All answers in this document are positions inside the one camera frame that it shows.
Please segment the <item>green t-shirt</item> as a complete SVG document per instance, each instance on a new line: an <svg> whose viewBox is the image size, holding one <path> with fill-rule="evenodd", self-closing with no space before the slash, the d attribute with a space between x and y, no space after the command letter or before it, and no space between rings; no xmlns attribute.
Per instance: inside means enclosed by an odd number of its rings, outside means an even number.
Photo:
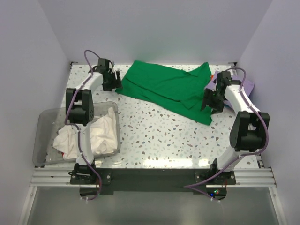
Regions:
<svg viewBox="0 0 300 225"><path fill-rule="evenodd" d="M210 125L211 108L201 109L204 89L210 82L207 62L191 71L134 61L116 92L152 102L181 116Z"/></svg>

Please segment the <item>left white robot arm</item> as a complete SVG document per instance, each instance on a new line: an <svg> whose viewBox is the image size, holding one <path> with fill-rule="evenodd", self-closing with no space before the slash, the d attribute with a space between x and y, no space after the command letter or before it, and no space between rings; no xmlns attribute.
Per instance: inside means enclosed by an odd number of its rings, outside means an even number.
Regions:
<svg viewBox="0 0 300 225"><path fill-rule="evenodd" d="M109 59L99 58L97 65L88 72L87 78L75 88L67 88L65 94L65 124L71 125L76 134L76 164L91 167L94 155L90 143L90 126L94 119L92 93L102 86L103 91L122 88L120 72L114 70Z"/></svg>

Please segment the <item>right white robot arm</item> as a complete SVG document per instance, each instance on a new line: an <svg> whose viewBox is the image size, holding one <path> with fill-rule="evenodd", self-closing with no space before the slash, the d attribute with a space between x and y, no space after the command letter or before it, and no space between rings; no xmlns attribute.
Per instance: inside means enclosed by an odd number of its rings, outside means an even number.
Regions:
<svg viewBox="0 0 300 225"><path fill-rule="evenodd" d="M245 79L233 79L231 70L217 74L214 87L204 91L201 107L202 111L209 107L213 114L221 113L228 101L236 115L229 134L230 145L215 159L216 168L209 172L209 179L214 184L220 184L225 179L225 172L233 171L242 158L260 154L269 143L269 114L254 106L244 90Z"/></svg>

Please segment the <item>folded purple t-shirt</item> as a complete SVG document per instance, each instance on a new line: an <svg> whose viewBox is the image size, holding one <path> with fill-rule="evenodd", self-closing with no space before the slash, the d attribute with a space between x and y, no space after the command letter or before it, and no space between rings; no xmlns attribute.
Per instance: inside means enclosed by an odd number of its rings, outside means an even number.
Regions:
<svg viewBox="0 0 300 225"><path fill-rule="evenodd" d="M215 84L214 84L214 81L216 80L216 78L217 78L217 74L219 73L219 71L216 71L215 73L214 73L214 77L213 77L213 79L212 79L212 81L210 81L209 83L208 83L208 85L206 86L206 88L207 89L213 89L214 88L214 86L215 86ZM234 79L234 80L240 80L240 81L242 81L242 77L238 77L238 76L236 76L236 75L231 75L231 77L232 77L232 79ZM246 93L246 95L249 97L250 96L250 94L251 94L251 92L252 92L252 90L254 89L254 86L255 86L255 83L254 82L251 82L251 81L249 81L249 80L245 80L244 81L244 83L243 83L243 87L244 87L244 91L245 91L245 93ZM231 105L231 103L229 102L229 101L224 101L224 104L226 104L226 105L230 105L231 107L232 107L232 105Z"/></svg>

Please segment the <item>white t-shirt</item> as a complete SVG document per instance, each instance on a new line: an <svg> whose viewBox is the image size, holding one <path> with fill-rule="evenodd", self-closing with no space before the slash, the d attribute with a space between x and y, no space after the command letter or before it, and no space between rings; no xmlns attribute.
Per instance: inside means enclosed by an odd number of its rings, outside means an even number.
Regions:
<svg viewBox="0 0 300 225"><path fill-rule="evenodd" d="M100 117L90 127L91 150L93 154L100 155L113 153L117 150L116 116L112 107L105 116ZM53 147L59 152L66 153L64 160L76 158L77 146L75 131L71 126L64 126L58 131L53 141Z"/></svg>

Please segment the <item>clear plastic bin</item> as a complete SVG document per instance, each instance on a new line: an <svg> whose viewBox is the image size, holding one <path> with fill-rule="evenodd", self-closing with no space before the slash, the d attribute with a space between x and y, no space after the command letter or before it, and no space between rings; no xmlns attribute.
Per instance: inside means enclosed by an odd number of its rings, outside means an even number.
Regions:
<svg viewBox="0 0 300 225"><path fill-rule="evenodd" d="M117 136L117 148L112 153L103 153L95 155L97 159L101 156L107 157L114 155L120 151L120 123L118 115L118 106L115 102L100 102L94 104L94 119L92 122L96 122L97 119L105 116L108 113L108 109L112 108L116 117L116 136ZM53 141L58 135L58 131L65 126L65 111L63 108L49 109L43 111L37 124L36 138L33 150L33 163L37 167L45 165L52 165L58 163L76 161L76 158L63 159L63 155L53 147Z"/></svg>

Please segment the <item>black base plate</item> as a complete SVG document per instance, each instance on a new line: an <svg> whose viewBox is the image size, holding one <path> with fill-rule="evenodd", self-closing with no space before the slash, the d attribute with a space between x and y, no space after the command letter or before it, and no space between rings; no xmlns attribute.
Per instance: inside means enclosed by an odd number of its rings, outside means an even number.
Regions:
<svg viewBox="0 0 300 225"><path fill-rule="evenodd" d="M187 185L213 175L210 169L108 169L94 172L80 166L69 172L70 184L80 185L81 196L114 192L187 192Z"/></svg>

